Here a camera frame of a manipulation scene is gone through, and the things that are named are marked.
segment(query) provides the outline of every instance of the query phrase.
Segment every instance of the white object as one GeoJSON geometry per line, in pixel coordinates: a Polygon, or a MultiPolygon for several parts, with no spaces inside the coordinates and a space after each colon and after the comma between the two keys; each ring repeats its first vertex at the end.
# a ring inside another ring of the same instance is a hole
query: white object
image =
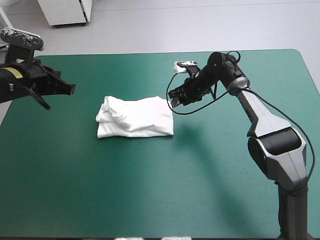
{"type": "Polygon", "coordinates": [[[49,25],[90,22],[92,0],[38,0],[49,25]]]}
{"type": "Polygon", "coordinates": [[[181,73],[186,73],[187,69],[185,67],[179,66],[178,63],[180,65],[186,65],[186,66],[198,66],[198,63],[195,61],[175,61],[173,63],[173,70],[177,73],[177,74],[181,74],[181,73]]]}
{"type": "Polygon", "coordinates": [[[106,96],[95,120],[98,138],[131,138],[174,134],[174,118],[167,101],[158,96],[138,101],[123,101],[106,96]]]}

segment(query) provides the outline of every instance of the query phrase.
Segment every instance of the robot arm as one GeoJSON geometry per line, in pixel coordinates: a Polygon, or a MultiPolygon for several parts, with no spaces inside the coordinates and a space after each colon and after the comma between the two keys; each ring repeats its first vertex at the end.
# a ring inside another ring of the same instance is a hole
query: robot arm
{"type": "Polygon", "coordinates": [[[49,110],[43,95],[72,95],[76,85],[64,82],[61,72],[41,65],[34,59],[34,51],[41,50],[44,42],[40,36],[6,27],[1,39],[9,43],[4,64],[0,65],[0,103],[32,96],[49,110]]]}
{"type": "Polygon", "coordinates": [[[238,98],[251,122],[247,133],[251,157],[266,177],[278,184],[280,238],[312,239],[307,230],[306,142],[287,120],[272,114],[250,90],[250,81],[237,64],[239,60],[240,55],[236,59],[230,53],[214,52],[202,70],[195,62],[176,62],[189,77],[169,91],[171,105],[200,101],[221,81],[229,94],[238,98]]]}

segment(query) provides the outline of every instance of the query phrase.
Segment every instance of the folded cloth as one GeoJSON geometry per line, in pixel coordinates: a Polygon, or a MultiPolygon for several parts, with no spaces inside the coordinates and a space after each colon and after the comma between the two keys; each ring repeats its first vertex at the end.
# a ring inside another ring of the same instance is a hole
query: folded cloth
{"type": "Polygon", "coordinates": [[[95,120],[99,122],[98,138],[142,138],[174,134],[174,118],[167,100],[158,96],[138,101],[123,101],[106,96],[95,120]]]}

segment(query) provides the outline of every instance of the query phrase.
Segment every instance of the white cabinet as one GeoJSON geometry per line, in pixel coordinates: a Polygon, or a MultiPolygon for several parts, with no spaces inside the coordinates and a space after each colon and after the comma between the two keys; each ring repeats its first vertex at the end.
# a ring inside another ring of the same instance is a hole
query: white cabinet
{"type": "Polygon", "coordinates": [[[92,0],[38,0],[49,25],[85,24],[90,21],[92,0]]]}

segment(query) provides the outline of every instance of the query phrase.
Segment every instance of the black cable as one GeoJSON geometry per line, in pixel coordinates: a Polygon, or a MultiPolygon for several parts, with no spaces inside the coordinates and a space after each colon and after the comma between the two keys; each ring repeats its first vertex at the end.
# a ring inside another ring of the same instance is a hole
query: black cable
{"type": "Polygon", "coordinates": [[[168,87],[166,88],[166,94],[165,94],[166,103],[168,104],[168,107],[170,108],[170,110],[171,110],[172,112],[174,112],[175,114],[178,114],[178,115],[194,114],[194,113],[196,113],[196,112],[198,112],[198,111],[200,111],[200,110],[208,107],[209,105],[213,104],[214,102],[216,102],[216,101],[218,101],[219,99],[221,99],[224,95],[226,95],[227,93],[229,93],[229,91],[225,91],[222,95],[220,95],[219,97],[217,97],[217,98],[214,99],[213,101],[209,102],[208,104],[206,104],[206,105],[204,105],[204,106],[202,106],[202,107],[200,107],[200,108],[198,108],[198,109],[196,109],[196,110],[194,110],[194,111],[190,111],[190,112],[177,112],[177,111],[175,111],[175,110],[172,109],[172,107],[171,107],[170,104],[169,104],[169,99],[168,99],[168,91],[169,91],[170,85],[171,85],[171,83],[172,83],[172,81],[174,80],[174,78],[175,78],[176,75],[178,75],[178,73],[175,73],[175,74],[173,75],[173,77],[171,78],[171,80],[170,80],[170,82],[169,82],[169,84],[168,84],[168,87]]]}

